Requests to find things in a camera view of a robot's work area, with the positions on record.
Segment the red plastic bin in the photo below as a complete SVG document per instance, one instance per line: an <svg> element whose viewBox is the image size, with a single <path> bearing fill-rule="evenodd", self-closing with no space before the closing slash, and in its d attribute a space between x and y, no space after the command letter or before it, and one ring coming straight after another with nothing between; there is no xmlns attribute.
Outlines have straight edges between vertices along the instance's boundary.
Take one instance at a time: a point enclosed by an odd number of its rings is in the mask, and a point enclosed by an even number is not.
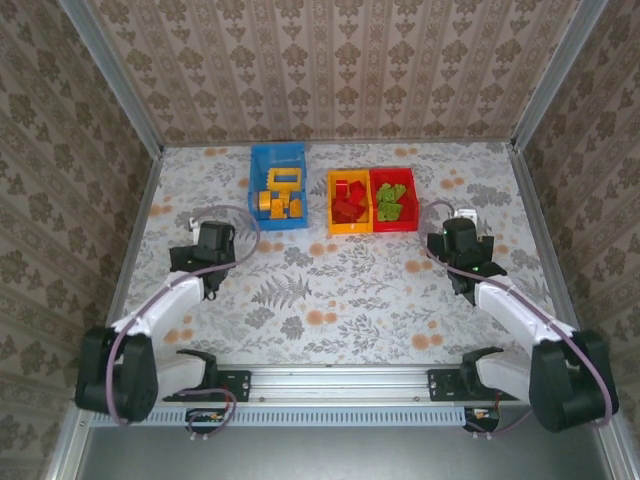
<svg viewBox="0 0 640 480"><path fill-rule="evenodd" d="M420 207L417 198L414 176L410 168L374 168L369 171L373 200L373 229L377 233L413 232L418 228ZM377 219L378 204L376 193L382 184L403 184L406 193L398 200L403 204L401 215L396 222L379 222Z"/></svg>

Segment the yellow lego window frame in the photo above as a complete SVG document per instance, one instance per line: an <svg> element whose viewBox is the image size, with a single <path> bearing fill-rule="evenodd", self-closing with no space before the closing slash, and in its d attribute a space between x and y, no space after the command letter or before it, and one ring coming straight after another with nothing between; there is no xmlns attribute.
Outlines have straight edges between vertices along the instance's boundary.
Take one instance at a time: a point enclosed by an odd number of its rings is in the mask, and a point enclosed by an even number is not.
<svg viewBox="0 0 640 480"><path fill-rule="evenodd" d="M297 167L271 168L267 173L267 189L275 192L301 191L303 171Z"/></svg>

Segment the blue plastic bin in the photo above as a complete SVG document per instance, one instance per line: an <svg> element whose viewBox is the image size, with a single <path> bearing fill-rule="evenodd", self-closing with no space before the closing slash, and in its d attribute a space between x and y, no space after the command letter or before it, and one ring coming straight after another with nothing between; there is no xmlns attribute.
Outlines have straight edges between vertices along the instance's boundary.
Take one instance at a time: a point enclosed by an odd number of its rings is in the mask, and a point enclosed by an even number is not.
<svg viewBox="0 0 640 480"><path fill-rule="evenodd" d="M297 167L303 171L303 185L300 197L304 205L302 218L272 220L270 211L260 212L256 200L259 191L267 189L267 173L271 168ZM306 159L303 143L281 143L274 145L256 145L251 149L250 173L248 187L248 209L262 230L281 231L306 229L308 227L308 206L306 196ZM278 192L272 192L272 199L278 198Z"/></svg>

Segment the yellow plastic bin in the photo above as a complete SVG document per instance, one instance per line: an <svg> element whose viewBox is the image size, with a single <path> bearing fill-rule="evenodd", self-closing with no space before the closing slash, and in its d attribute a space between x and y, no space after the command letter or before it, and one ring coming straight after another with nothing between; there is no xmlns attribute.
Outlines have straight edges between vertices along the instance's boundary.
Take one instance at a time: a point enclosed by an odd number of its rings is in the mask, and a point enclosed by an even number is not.
<svg viewBox="0 0 640 480"><path fill-rule="evenodd" d="M345 196L336 194L335 182L339 179L344 179L348 182L348 193ZM351 217L350 223L336 224L332 221L333 204L336 199L341 198L347 201L349 197L349 184L352 182L360 181L366 187L366 196L362 199L361 205L367 204L369 206L368 221L363 223L356 223L354 216ZM328 188L328 228L332 235L337 234L366 234L373 232L373 201L371 196L371 186L369 172L367 170L348 170L348 169L336 169L329 170L327 174L327 188Z"/></svg>

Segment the floral patterned table cover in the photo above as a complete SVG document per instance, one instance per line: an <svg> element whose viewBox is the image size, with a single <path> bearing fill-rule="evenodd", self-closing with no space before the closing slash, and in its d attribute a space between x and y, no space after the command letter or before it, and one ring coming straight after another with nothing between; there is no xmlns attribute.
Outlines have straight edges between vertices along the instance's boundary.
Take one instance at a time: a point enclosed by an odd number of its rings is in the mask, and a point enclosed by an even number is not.
<svg viewBox="0 0 640 480"><path fill-rule="evenodd" d="M450 208L474 208L479 229L494 237L495 261L546 311L555 306L503 142L311 144L305 152L309 225L255 233L239 216L248 200L247 146L170 148L127 290L132 311L166 278L173 246L187 245L188 221L206 208L234 224L241 264L218 296L174 321L159 342L162 356L207 351L223 364L457 363L463 354L519 343L488 314L456 295L446 272L415 233L334 235L328 228L330 171L407 167L429 229Z"/></svg>

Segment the black connector with orange plug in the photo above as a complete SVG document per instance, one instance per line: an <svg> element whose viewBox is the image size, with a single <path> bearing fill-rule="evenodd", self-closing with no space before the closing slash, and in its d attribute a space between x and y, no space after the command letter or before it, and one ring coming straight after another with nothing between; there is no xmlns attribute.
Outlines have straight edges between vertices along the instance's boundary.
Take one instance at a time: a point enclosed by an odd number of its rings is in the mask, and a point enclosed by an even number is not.
<svg viewBox="0 0 640 480"><path fill-rule="evenodd" d="M190 409L186 411L186 430L194 437L208 437L225 423L230 414L230 408Z"/></svg>
<svg viewBox="0 0 640 480"><path fill-rule="evenodd" d="M495 407L465 408L464 415L464 428L469 432L493 433L498 429L500 413Z"/></svg>

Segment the grey metal sheet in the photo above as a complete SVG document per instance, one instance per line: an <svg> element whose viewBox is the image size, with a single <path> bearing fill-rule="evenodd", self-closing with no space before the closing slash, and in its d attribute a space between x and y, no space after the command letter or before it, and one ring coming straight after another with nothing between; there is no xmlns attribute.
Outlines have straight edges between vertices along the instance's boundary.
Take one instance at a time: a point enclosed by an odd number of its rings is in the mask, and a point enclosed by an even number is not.
<svg viewBox="0 0 640 480"><path fill-rule="evenodd" d="M460 427L99 428L77 480L613 480L597 434Z"/></svg>

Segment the aluminium table side rail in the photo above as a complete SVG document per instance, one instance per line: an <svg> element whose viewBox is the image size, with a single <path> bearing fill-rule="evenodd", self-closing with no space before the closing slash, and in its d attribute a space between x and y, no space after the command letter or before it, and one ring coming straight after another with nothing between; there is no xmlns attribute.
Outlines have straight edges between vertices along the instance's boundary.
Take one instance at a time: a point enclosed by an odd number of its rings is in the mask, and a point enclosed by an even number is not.
<svg viewBox="0 0 640 480"><path fill-rule="evenodd" d="M563 322L579 328L580 322L576 316L525 157L521 151L511 147L509 158L556 315Z"/></svg>
<svg viewBox="0 0 640 480"><path fill-rule="evenodd" d="M131 278L135 270L135 263L142 242L144 229L152 207L155 191L159 183L162 165L162 156L154 159L151 164L149 177L145 185L136 220L133 225L124 263L120 271L116 289L107 315L107 325L119 320L123 315L123 309L127 299Z"/></svg>

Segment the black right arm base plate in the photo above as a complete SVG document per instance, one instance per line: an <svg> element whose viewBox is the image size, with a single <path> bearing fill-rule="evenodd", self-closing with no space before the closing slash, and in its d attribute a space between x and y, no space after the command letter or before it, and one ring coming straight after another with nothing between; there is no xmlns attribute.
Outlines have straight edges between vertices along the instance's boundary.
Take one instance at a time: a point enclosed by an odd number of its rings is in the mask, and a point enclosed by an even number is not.
<svg viewBox="0 0 640 480"><path fill-rule="evenodd" d="M505 392L466 381L459 369L430 369L427 377L430 400L433 402L515 401L514 397Z"/></svg>

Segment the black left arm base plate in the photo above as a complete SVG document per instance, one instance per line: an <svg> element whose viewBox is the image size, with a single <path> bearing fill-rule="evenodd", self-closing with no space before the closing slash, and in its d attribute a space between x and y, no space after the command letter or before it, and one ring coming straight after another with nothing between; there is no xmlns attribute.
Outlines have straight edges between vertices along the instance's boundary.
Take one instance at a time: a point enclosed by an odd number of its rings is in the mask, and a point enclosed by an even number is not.
<svg viewBox="0 0 640 480"><path fill-rule="evenodd" d="M248 370L222 370L215 376L209 376L200 385L191 387L191 390L203 391L207 389L223 389L233 393L238 402L247 402L251 387L251 372ZM174 394L163 398L165 402L204 403L227 402L231 397L227 393L208 394Z"/></svg>

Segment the aluminium frame post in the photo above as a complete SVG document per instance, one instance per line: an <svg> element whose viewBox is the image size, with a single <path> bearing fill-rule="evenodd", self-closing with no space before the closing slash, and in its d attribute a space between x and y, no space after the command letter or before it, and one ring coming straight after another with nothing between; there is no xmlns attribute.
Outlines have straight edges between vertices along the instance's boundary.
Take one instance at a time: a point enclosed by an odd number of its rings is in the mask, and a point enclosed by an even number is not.
<svg viewBox="0 0 640 480"><path fill-rule="evenodd" d="M585 45L608 0L581 0L534 90L511 138L515 151L523 151Z"/></svg>
<svg viewBox="0 0 640 480"><path fill-rule="evenodd" d="M124 61L116 55L89 3L87 0L59 1L145 149L153 160L160 159L163 150L160 134L147 114L141 96L126 75Z"/></svg>

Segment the aluminium mounting rail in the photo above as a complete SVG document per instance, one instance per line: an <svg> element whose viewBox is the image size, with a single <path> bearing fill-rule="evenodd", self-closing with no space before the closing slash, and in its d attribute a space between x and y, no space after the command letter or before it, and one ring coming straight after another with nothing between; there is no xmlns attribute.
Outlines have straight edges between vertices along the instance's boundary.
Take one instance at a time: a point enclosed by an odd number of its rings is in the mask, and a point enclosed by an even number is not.
<svg viewBox="0 0 640 480"><path fill-rule="evenodd" d="M174 394L208 394L209 390L191 390L209 376L222 370L248 370L251 387L247 402L279 404L312 403L392 403L433 402L430 400L427 371L430 369L458 369L436 365L421 366L296 366L219 368L216 364L197 358L183 358L158 368L158 393L154 403L165 402Z"/></svg>

